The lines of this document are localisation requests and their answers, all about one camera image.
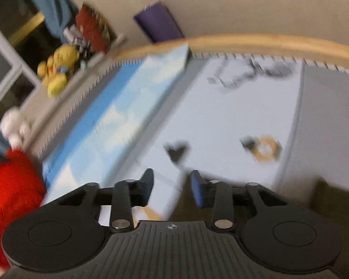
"beige wall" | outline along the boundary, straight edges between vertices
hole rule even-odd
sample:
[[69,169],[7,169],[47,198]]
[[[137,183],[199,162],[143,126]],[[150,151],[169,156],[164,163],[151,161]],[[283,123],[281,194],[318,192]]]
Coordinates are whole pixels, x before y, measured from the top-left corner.
[[[81,5],[83,0],[75,0]],[[132,17],[157,0],[85,0],[98,8],[129,47],[147,44]],[[272,33],[349,45],[349,0],[162,0],[185,36]]]

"yellow plush toy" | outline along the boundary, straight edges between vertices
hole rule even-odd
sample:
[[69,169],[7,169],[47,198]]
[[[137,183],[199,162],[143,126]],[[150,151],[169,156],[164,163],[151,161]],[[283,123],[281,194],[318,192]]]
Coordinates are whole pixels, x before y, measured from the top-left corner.
[[43,79],[43,85],[48,88],[48,96],[55,97],[67,84],[66,74],[73,70],[79,59],[79,53],[74,45],[63,44],[47,62],[41,62],[37,67],[37,75]]

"crosshair symbol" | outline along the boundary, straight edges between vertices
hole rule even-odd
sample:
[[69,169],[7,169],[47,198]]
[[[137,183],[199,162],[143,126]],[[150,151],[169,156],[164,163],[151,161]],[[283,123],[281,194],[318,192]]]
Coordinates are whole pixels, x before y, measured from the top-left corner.
[[171,229],[171,230],[174,230],[174,229],[177,229],[178,226],[175,225],[175,224],[173,224],[173,223],[171,223],[170,225],[167,226],[167,228],[168,228],[168,229]]

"red pillow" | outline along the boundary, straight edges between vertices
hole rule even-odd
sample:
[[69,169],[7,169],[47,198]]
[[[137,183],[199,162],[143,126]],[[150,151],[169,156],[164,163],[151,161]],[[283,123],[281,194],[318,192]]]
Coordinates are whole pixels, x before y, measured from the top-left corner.
[[30,159],[21,151],[8,150],[9,162],[0,164],[0,267],[9,267],[1,248],[1,235],[12,221],[35,210],[45,194],[43,182]]
[[87,41],[90,41],[90,47],[93,51],[107,53],[107,43],[101,34],[96,20],[89,14],[86,5],[83,5],[76,15],[75,25],[83,37]]

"white stuffed toy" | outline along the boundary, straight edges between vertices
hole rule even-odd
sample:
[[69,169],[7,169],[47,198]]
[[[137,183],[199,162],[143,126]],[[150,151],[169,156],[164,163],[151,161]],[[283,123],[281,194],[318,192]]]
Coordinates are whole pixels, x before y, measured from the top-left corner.
[[8,139],[12,150],[21,150],[23,141],[31,134],[30,126],[18,107],[10,108],[4,113],[0,122],[0,131]]

